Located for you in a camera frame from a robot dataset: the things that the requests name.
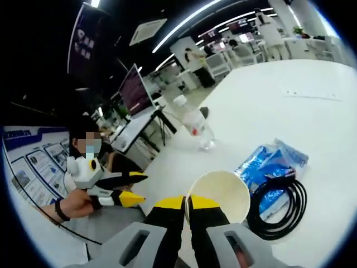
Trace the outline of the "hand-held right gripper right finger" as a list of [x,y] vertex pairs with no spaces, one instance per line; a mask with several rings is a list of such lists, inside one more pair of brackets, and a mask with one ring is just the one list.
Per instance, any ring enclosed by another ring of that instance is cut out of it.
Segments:
[[271,246],[240,223],[229,223],[212,199],[187,200],[191,243],[199,267],[276,267]]

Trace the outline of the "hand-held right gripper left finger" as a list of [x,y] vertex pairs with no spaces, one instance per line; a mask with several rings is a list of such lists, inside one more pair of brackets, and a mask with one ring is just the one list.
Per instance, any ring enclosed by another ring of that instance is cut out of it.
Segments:
[[157,202],[143,223],[134,222],[102,246],[84,267],[174,267],[181,248],[185,197]]

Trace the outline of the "person's left hand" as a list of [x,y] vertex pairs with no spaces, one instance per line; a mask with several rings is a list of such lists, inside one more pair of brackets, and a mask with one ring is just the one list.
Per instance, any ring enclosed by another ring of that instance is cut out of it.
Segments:
[[72,218],[83,218],[95,211],[90,196],[86,191],[78,188],[60,200],[56,207],[59,208],[59,216],[65,221]]

